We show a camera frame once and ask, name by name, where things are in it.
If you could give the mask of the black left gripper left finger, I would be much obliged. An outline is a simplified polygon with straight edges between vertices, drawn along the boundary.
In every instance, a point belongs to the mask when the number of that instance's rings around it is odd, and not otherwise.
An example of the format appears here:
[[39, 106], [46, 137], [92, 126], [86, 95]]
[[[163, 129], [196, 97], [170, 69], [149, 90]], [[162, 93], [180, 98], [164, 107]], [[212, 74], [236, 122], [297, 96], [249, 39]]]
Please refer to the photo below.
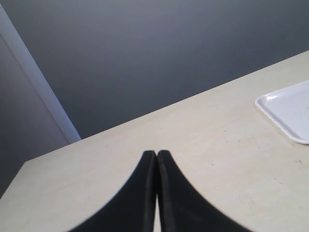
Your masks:
[[72, 232], [152, 232], [157, 194], [157, 157], [145, 151], [126, 183]]

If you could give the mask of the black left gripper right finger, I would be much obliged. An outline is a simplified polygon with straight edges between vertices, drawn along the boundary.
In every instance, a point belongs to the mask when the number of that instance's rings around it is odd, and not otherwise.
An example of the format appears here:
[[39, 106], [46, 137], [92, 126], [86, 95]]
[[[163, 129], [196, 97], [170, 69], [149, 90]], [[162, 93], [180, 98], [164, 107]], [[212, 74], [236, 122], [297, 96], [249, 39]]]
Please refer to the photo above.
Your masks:
[[171, 153], [159, 151], [158, 205], [163, 232], [242, 232], [244, 227], [203, 198], [183, 175]]

